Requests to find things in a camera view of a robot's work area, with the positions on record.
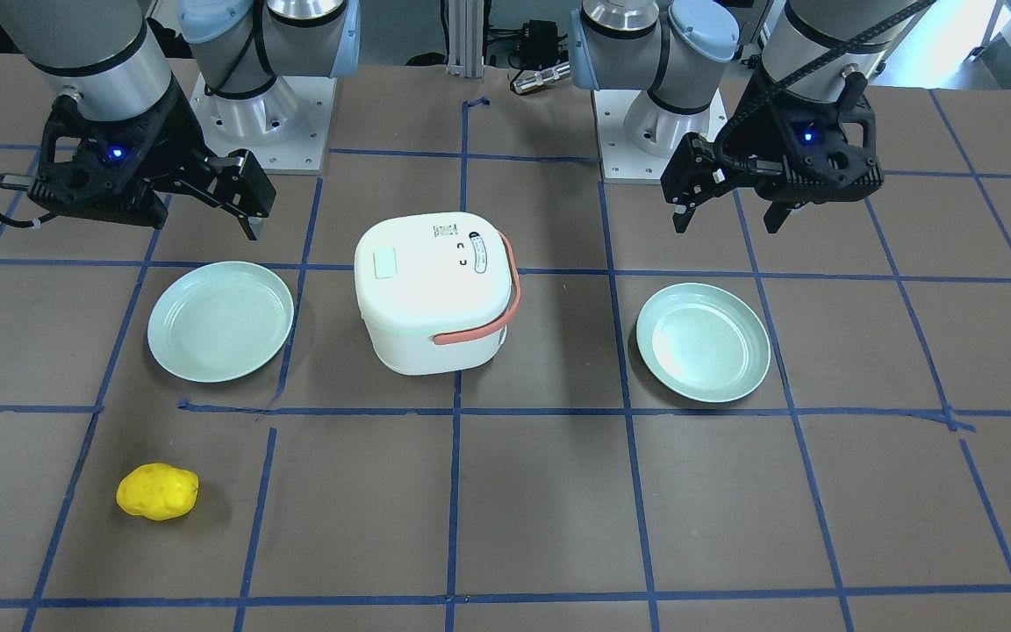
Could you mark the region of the white base plate arm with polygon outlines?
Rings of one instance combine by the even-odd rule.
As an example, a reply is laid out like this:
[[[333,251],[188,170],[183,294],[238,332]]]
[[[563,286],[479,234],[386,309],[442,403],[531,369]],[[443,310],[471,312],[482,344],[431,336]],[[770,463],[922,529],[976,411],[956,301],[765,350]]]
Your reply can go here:
[[[269,175],[319,176],[338,83],[332,77],[278,77],[263,95],[229,100],[205,95],[204,77],[198,76],[190,104],[214,154],[244,148]]]
[[[698,133],[713,140],[727,120],[719,91],[706,111],[693,115],[664,111],[638,90],[594,91],[592,101],[606,183],[659,183],[683,137]]]

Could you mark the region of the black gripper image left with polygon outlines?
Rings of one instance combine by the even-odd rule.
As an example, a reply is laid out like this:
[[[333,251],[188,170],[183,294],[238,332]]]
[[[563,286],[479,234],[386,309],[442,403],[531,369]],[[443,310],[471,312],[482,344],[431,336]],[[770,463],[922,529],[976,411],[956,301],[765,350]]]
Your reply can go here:
[[[209,151],[181,85],[124,120],[89,120],[81,104],[68,89],[54,99],[29,200],[59,217],[161,228],[168,212],[157,193],[180,193],[228,212],[248,240],[260,239],[276,188],[249,149]]]

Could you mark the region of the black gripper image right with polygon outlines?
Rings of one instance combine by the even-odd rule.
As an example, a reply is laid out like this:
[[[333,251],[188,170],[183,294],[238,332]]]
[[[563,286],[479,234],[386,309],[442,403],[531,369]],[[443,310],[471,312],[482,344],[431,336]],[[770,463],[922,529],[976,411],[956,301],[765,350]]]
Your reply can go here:
[[[747,117],[773,80],[756,69],[735,108],[725,141],[686,133],[678,141],[659,183],[674,205],[675,232],[685,233],[699,205],[730,192],[730,181],[771,201],[767,233],[778,233],[798,205],[855,203],[883,187],[876,155],[876,119],[865,96],[868,81],[853,69],[832,103],[816,103],[782,90]],[[717,149],[734,163],[723,167]]]

